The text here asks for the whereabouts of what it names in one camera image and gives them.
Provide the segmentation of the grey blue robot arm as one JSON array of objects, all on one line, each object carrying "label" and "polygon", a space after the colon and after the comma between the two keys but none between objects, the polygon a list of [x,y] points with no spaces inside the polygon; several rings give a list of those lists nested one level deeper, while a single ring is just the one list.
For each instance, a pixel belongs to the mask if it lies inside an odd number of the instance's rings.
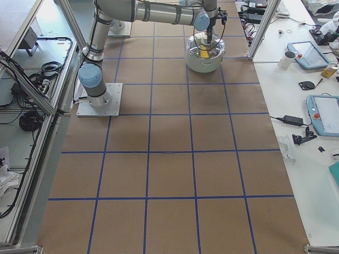
[{"label": "grey blue robot arm", "polygon": [[181,1],[168,4],[150,1],[94,1],[94,16],[87,45],[82,50],[78,79],[87,93],[91,107],[102,107],[112,101],[112,95],[102,77],[104,46],[114,20],[124,22],[158,22],[190,25],[206,31],[208,40],[217,20],[227,21],[227,12],[216,1]]}]

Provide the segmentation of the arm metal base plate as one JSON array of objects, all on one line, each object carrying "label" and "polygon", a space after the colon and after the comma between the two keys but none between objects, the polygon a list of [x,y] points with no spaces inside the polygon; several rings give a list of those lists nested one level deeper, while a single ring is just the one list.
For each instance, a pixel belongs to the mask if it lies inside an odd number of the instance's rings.
[{"label": "arm metal base plate", "polygon": [[108,32],[109,37],[130,37],[131,35],[131,22],[113,20]]},{"label": "arm metal base plate", "polygon": [[123,83],[106,83],[106,92],[90,97],[83,88],[76,115],[79,117],[119,116]]}]

